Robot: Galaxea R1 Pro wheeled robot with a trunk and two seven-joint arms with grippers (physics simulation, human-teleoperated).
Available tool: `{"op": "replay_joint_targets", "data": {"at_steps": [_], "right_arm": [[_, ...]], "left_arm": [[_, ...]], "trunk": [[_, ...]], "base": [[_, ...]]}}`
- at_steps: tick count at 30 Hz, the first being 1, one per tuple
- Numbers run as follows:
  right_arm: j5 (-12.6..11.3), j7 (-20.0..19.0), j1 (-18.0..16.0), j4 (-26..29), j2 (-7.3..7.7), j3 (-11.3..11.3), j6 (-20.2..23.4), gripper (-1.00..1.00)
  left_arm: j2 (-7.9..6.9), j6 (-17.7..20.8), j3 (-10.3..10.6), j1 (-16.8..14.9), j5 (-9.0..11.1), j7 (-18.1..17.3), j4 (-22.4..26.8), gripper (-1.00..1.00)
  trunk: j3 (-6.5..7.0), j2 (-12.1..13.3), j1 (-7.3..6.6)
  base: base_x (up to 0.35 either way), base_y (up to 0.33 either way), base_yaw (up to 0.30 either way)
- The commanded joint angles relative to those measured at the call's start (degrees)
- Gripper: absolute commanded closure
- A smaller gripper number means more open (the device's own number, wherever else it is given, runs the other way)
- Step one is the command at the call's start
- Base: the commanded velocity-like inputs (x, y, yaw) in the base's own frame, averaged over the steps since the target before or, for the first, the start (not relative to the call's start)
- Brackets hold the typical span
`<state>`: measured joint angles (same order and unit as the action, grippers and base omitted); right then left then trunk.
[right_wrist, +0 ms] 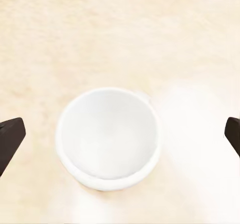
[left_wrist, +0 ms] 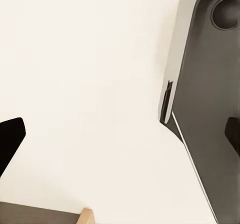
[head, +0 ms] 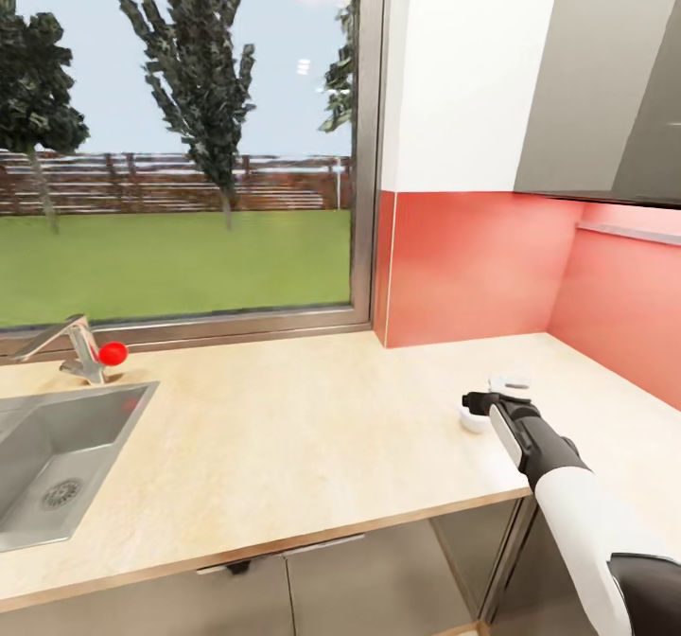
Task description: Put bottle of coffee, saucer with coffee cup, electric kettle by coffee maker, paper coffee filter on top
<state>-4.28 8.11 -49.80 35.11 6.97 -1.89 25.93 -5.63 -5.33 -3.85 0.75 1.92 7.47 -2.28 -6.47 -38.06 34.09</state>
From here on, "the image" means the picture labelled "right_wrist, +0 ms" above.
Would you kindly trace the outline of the coffee cup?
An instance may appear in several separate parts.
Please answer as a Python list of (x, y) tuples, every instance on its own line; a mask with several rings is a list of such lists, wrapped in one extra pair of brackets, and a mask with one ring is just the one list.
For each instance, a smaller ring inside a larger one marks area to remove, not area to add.
[(164, 148), (161, 120), (150, 97), (128, 90), (97, 88), (79, 94), (56, 122), (58, 158), (91, 189), (119, 191), (140, 183)]

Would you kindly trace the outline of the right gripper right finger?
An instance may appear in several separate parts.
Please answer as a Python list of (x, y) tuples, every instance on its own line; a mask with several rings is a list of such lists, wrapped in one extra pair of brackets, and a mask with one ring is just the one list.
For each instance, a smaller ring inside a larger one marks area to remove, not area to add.
[(230, 116), (227, 119), (224, 135), (240, 156), (240, 118)]

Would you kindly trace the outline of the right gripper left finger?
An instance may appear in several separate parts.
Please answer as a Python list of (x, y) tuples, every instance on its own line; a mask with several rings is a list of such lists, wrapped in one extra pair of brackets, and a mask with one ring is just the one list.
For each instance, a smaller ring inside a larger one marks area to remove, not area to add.
[(26, 137), (22, 117), (0, 122), (0, 177)]

